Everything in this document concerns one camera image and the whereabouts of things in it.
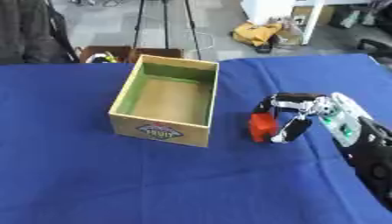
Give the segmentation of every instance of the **person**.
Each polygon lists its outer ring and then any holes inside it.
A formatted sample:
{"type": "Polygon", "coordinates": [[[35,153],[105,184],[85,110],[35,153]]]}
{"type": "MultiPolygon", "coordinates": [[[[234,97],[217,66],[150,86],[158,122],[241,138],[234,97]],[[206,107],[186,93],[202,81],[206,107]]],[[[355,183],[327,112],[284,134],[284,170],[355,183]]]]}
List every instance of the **person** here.
{"type": "Polygon", "coordinates": [[[0,64],[51,63],[59,49],[45,0],[0,0],[0,64]]]}

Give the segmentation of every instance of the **tripod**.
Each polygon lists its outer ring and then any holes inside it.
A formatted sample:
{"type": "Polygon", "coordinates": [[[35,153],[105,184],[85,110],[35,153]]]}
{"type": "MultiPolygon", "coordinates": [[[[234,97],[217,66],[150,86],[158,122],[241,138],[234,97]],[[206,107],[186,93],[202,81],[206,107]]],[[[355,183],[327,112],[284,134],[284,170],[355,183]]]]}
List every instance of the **tripod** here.
{"type": "MultiPolygon", "coordinates": [[[[164,48],[166,50],[169,50],[170,46],[170,40],[169,40],[169,18],[168,18],[168,0],[162,0],[162,4],[164,5],[164,48]]],[[[144,14],[144,6],[145,6],[145,0],[141,0],[140,5],[139,5],[139,13],[137,16],[137,22],[135,26],[135,39],[133,43],[133,49],[137,48],[137,43],[139,40],[139,34],[140,34],[140,24],[142,23],[142,17],[144,14]]],[[[189,4],[189,0],[185,0],[185,8],[186,8],[186,14],[189,18],[189,25],[192,29],[192,35],[193,35],[193,40],[196,46],[196,51],[198,54],[198,59],[201,60],[201,53],[200,53],[200,47],[199,47],[199,41],[196,35],[196,25],[193,21],[193,14],[191,10],[191,6],[189,4]]]]}

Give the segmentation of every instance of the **blue tablecloth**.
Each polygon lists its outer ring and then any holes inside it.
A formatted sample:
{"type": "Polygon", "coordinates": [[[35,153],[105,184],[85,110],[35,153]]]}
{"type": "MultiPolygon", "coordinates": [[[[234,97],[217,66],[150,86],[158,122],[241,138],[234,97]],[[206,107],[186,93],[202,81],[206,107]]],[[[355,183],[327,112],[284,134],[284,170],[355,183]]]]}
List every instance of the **blue tablecloth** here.
{"type": "Polygon", "coordinates": [[[392,76],[366,55],[221,62],[208,149],[115,135],[129,71],[0,66],[1,224],[392,223],[318,122],[289,144],[246,131],[278,91],[338,91],[392,127],[392,76]]]}

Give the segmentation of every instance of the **open box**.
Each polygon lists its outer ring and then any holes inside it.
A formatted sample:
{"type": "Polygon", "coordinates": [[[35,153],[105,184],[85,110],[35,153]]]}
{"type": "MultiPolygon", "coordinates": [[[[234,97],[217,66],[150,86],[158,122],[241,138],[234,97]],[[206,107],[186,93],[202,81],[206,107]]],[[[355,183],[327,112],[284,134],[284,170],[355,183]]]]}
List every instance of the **open box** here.
{"type": "Polygon", "coordinates": [[[208,146],[219,64],[142,55],[109,111],[115,132],[208,146]]]}

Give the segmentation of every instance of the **gray floor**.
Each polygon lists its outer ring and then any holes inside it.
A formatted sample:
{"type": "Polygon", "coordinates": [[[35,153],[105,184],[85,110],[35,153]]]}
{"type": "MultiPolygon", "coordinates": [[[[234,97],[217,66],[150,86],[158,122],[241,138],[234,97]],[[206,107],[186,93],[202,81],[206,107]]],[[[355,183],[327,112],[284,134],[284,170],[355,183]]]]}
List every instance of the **gray floor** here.
{"type": "MultiPolygon", "coordinates": [[[[67,0],[54,0],[58,11],[66,16],[74,46],[125,46],[134,38],[134,26],[140,0],[122,0],[116,7],[76,6],[67,0]]],[[[171,46],[185,50],[185,57],[195,59],[193,39],[187,25],[184,0],[171,0],[171,46]]],[[[230,32],[246,21],[239,0],[190,0],[197,25],[203,60],[228,60],[245,57],[295,56],[308,54],[356,53],[356,43],[371,38],[390,43],[392,38],[376,28],[356,25],[340,30],[328,25],[316,29],[311,43],[293,49],[276,49],[271,54],[257,54],[233,41],[230,32]]],[[[163,47],[163,7],[159,0],[147,0],[140,46],[163,47]]]]}

